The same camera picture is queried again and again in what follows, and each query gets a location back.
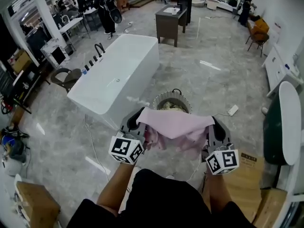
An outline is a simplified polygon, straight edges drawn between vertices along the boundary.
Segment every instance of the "black shirt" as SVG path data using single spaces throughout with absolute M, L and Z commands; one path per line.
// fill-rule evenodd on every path
M 62 10 L 64 10 L 66 8 L 66 6 L 63 4 L 62 0 L 59 0 L 58 7 L 59 7 L 60 11 L 62 11 Z
M 136 174 L 126 209 L 118 217 L 85 199 L 67 228 L 116 227 L 119 224 L 126 227 L 192 224 L 205 228 L 254 228 L 234 202 L 229 202 L 221 213 L 211 214 L 199 192 L 188 183 L 163 178 L 147 169 Z
M 250 5 L 247 2 L 251 2 L 252 0 L 245 0 L 244 4 L 243 4 L 243 8 L 244 9 L 249 9 Z

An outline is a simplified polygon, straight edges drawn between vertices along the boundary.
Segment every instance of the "person's arm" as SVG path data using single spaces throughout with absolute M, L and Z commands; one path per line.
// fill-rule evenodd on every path
M 232 201 L 222 175 L 212 175 L 207 166 L 211 213 L 219 213 Z
M 113 177 L 100 193 L 96 204 L 117 216 L 120 205 L 124 199 L 133 168 L 134 165 L 121 163 Z
M 249 2 L 249 1 L 247 1 L 247 3 L 248 3 L 251 7 L 253 7 L 254 9 L 257 8 L 256 5 L 254 5 L 253 3 Z

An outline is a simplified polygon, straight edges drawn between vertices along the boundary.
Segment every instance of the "table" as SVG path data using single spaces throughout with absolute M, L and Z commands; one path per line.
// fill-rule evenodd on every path
M 68 32 L 72 27 L 77 27 L 78 30 L 79 30 L 79 32 L 81 32 L 81 30 L 79 29 L 78 24 L 79 24 L 80 21 L 82 21 L 83 19 L 84 19 L 83 17 L 75 18 L 75 19 L 71 20 L 70 22 L 68 22 L 64 27 L 62 27 L 62 28 L 59 30 L 61 34 L 64 34 L 64 33 L 66 34 L 66 36 L 67 36 L 69 42 L 71 43 L 72 47 L 74 48 L 74 51 L 76 51 L 76 49 L 75 49 L 75 47 L 74 47 L 74 45 L 73 45 L 73 43 L 72 43 L 72 40 L 71 40 L 71 38 L 70 38 L 70 36 L 68 35 L 67 32 Z M 88 35 L 89 38 L 90 38 L 89 31 L 87 30 L 86 24 L 85 24 L 85 23 L 84 23 L 84 27 L 85 27 L 85 29 L 86 29 L 87 35 Z
M 95 18 L 98 16 L 98 10 L 96 8 L 92 8 L 92 9 L 85 11 L 83 13 L 83 15 L 85 16 L 87 24 L 90 26 L 89 22 L 93 22 L 96 30 L 98 31 L 98 26 L 101 25 L 101 21 L 100 21 L 99 17 L 97 19 L 99 21 L 99 23 L 96 23 L 96 21 L 95 21 Z
M 167 8 L 174 8 L 174 6 L 168 5 L 155 14 L 158 43 L 161 42 L 161 37 L 174 39 L 174 46 L 177 47 L 179 25 L 182 26 L 183 33 L 185 33 L 186 25 L 188 25 L 187 8 L 179 11 L 176 15 L 164 12 Z
M 117 3 L 117 7 L 120 12 L 123 12 L 123 7 L 127 7 L 130 10 L 129 0 L 115 0 Z

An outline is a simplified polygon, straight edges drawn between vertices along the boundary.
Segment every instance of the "chair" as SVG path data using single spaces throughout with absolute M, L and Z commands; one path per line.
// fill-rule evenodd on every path
M 249 48 L 248 48 L 247 51 L 249 51 L 249 49 L 251 48 L 252 43 L 257 43 L 257 49 L 259 47 L 261 47 L 261 57 L 262 57 L 263 45 L 265 44 L 265 42 L 267 42 L 269 40 L 269 35 L 267 33 L 263 33 L 261 31 L 257 31 L 254 34 L 250 34 L 249 35 L 248 40 L 246 41 L 246 44 L 249 41 L 250 37 L 252 39 L 252 42 L 251 42 L 251 44 L 250 44 L 250 46 L 249 46 Z
M 61 73 L 67 73 L 67 76 L 63 82 L 56 78 L 56 76 Z M 66 92 L 68 93 L 80 77 L 81 70 L 79 68 L 74 70 L 59 68 L 52 73 L 51 82 L 65 88 Z

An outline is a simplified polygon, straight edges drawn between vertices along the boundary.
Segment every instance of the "white bathtub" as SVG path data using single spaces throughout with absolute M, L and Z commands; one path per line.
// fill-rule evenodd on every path
M 159 67 L 155 37 L 121 35 L 103 54 L 103 60 L 82 75 L 67 97 L 85 113 L 118 130 Z

